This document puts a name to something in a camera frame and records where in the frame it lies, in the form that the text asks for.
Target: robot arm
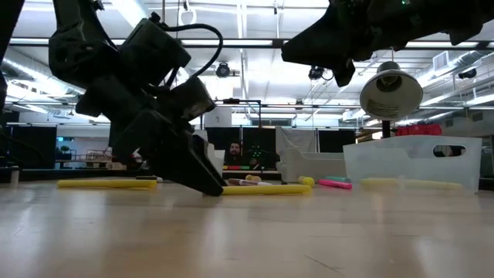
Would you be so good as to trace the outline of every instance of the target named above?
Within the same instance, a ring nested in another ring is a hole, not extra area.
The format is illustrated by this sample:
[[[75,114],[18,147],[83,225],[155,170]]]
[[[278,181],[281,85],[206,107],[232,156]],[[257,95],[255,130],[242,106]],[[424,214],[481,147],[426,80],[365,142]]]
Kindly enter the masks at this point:
[[[282,58],[330,69],[338,86],[346,86],[355,72],[352,60],[370,59],[379,49],[398,51],[437,32],[457,45],[493,19],[492,0],[330,0],[321,19],[283,46]]]
[[[57,30],[49,40],[49,67],[61,80],[86,89],[76,112],[110,120],[110,146],[122,163],[138,150],[155,175],[220,195],[226,183],[206,156],[207,142],[192,136],[188,123],[215,108],[198,74],[221,51],[218,30],[201,24],[171,28],[153,13],[117,48],[96,17],[101,1],[53,3]],[[201,71],[170,89],[178,68],[191,57],[166,31],[196,28],[218,35],[218,51]],[[166,84],[158,86],[169,73]]]

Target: wooden table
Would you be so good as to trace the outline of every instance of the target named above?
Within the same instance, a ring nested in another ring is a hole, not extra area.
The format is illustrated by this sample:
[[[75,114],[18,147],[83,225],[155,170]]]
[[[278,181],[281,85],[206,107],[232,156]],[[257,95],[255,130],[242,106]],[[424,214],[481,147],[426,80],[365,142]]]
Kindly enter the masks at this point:
[[[0,189],[8,278],[489,277],[494,195]]]

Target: white storage bin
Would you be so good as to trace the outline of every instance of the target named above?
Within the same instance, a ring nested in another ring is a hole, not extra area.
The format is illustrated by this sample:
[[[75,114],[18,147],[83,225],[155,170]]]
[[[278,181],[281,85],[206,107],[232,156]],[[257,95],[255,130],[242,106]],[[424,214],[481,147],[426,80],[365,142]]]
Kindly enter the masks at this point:
[[[457,157],[437,158],[436,146],[463,146],[465,150]],[[356,186],[369,181],[389,185],[395,180],[404,187],[447,188],[449,183],[479,190],[481,138],[400,136],[347,145],[343,152],[348,178]]]

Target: white plastic bin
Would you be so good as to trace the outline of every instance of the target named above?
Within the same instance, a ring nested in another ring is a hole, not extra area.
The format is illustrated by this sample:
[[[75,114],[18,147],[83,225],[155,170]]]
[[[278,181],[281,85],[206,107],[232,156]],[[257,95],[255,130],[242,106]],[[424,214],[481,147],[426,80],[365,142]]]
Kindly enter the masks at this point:
[[[436,146],[463,146],[465,150],[457,157],[437,158]],[[422,181],[439,181],[430,184],[460,184],[469,191],[479,190],[481,138],[400,136],[347,145],[343,152],[348,177],[356,186],[380,178],[383,183],[394,179],[405,186],[408,182],[428,187]]]

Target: pink marker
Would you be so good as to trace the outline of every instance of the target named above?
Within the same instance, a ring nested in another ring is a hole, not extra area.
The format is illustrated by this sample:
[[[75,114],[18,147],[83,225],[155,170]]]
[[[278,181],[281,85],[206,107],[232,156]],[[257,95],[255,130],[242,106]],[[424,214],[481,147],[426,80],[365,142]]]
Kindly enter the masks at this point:
[[[330,186],[330,187],[334,187],[334,188],[342,188],[342,189],[348,189],[348,190],[352,189],[352,184],[348,183],[348,182],[320,179],[317,183],[319,183],[320,185]]]

